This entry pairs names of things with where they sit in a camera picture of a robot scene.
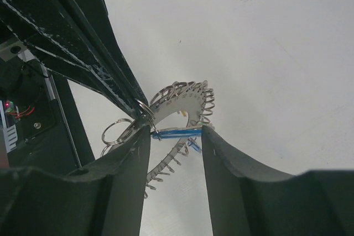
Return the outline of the silver disc with key rings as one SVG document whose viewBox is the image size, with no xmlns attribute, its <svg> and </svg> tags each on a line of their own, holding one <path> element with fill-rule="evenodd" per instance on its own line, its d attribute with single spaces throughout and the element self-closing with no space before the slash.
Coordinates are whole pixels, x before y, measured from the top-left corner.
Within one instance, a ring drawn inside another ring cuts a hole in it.
<svg viewBox="0 0 354 236">
<path fill-rule="evenodd" d="M 176 81 L 156 93 L 149 104 L 145 104 L 139 99 L 136 99 L 136 102 L 140 111 L 139 118 L 135 120 L 121 118 L 103 131 L 101 140 L 106 146 L 101 151 L 101 156 L 124 144 L 145 125 L 150 126 L 152 139 L 160 141 L 176 139 L 176 144 L 170 148 L 166 156 L 147 173 L 146 188 L 156 190 L 157 188 L 150 183 L 152 181 L 162 182 L 161 175 L 170 175 L 175 172 L 170 163 L 173 161 L 178 165 L 181 164 L 176 158 L 178 154 L 188 156 L 191 146 L 201 152 L 201 146 L 197 144 L 196 138 L 201 137 L 203 126 L 213 128 L 210 116 L 213 115 L 215 107 L 215 93 L 214 89 L 208 86 L 206 80 L 202 82 Z M 173 113 L 182 113 L 186 116 L 188 118 L 186 126 L 158 129 L 158 123 Z M 106 132 L 122 122 L 128 122 L 129 126 L 115 141 L 107 141 L 105 139 Z"/>
</svg>

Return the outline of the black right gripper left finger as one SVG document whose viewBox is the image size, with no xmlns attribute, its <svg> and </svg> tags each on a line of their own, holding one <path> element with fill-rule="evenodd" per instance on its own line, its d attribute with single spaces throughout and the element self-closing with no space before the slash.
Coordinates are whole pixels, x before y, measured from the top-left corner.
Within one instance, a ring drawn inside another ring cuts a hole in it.
<svg viewBox="0 0 354 236">
<path fill-rule="evenodd" d="M 1 170 L 2 235 L 138 235 L 150 128 L 69 175 Z"/>
</svg>

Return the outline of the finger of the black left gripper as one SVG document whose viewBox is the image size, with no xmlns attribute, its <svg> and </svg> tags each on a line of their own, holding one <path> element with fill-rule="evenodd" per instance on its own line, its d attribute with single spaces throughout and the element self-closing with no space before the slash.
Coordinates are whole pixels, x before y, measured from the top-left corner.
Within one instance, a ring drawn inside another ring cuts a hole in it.
<svg viewBox="0 0 354 236">
<path fill-rule="evenodd" d="M 118 46 L 109 52 L 88 21 L 80 28 L 58 0 L 1 0 L 1 19 L 49 70 L 140 116 L 137 86 L 124 73 L 129 67 Z"/>
<path fill-rule="evenodd" d="M 139 102 L 147 104 L 147 98 L 117 44 L 105 0 L 58 1 L 98 56 L 93 68 L 101 81 L 112 85 L 112 91 L 126 100 L 127 106 L 135 109 Z"/>
</svg>

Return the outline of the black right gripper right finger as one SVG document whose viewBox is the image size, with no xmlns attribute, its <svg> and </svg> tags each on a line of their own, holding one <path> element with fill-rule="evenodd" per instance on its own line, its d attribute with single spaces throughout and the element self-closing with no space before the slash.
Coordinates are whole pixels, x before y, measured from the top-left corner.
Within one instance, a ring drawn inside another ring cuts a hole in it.
<svg viewBox="0 0 354 236">
<path fill-rule="evenodd" d="M 353 171 L 291 175 L 241 152 L 209 127 L 201 138 L 214 235 L 353 234 Z"/>
</svg>

